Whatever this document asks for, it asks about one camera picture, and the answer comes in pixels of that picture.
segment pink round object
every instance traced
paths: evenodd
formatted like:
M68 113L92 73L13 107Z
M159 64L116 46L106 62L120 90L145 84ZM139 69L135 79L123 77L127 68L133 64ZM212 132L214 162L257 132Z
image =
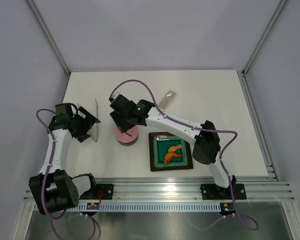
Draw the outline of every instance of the pink round object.
M125 133L121 133L119 128L115 126L114 135L119 143L125 146L130 146L138 140L138 126L134 126Z

